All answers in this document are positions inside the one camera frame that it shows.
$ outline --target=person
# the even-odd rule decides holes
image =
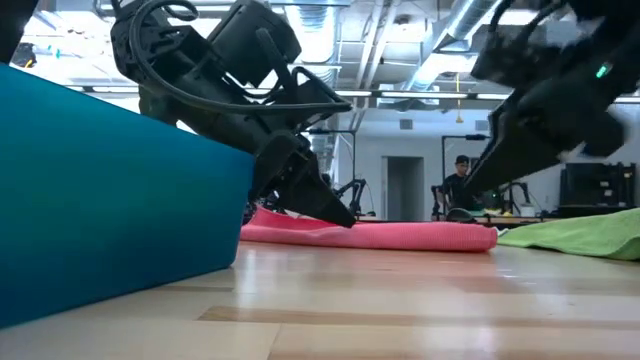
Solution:
[[[469,172],[469,157],[459,155],[456,157],[456,172],[444,179],[441,190],[441,201],[444,202],[446,208],[460,208],[469,211],[478,210],[478,201],[472,194],[464,191],[464,180]]]

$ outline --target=green cloth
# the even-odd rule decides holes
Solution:
[[[615,260],[638,260],[640,209],[522,226],[502,235],[498,244],[535,246]]]

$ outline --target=teal box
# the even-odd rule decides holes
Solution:
[[[253,157],[0,65],[0,328],[235,260]]]

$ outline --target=white wall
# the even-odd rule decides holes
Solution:
[[[612,155],[606,162],[631,163],[640,162],[640,106],[638,105],[620,105],[616,106],[615,111],[625,114],[631,124],[631,139],[618,152]],[[429,112],[429,118],[437,117],[436,112]],[[356,177],[363,177],[371,190],[366,189],[361,200],[362,211],[376,211],[381,213],[382,204],[382,157],[383,156],[410,156],[424,157],[425,159],[425,217],[430,218],[431,209],[433,207],[433,197],[431,195],[430,186],[439,185],[442,182],[442,165],[441,165],[441,140],[440,136],[446,133],[446,130],[432,131],[430,134],[422,134],[416,136],[383,136],[381,133],[370,135],[373,130],[368,131],[369,134],[359,134],[356,140]],[[476,141],[465,141],[462,139],[450,139],[447,141],[445,148],[445,173],[450,174],[454,170],[454,160],[457,155],[467,155],[470,157],[479,156],[485,147],[485,143]],[[572,162],[585,162],[580,158],[570,159]],[[336,162],[335,180],[338,184],[346,184],[351,180],[352,166],[351,156],[347,151],[344,141],[339,141],[336,145]],[[535,200],[539,203],[536,206],[546,210],[554,210],[558,205],[560,190],[560,171],[562,165],[550,168],[539,173],[527,176],[523,179],[529,184],[529,190]],[[640,196],[640,182],[636,184],[636,194]],[[346,194],[343,198],[345,201],[350,199],[350,195]]]

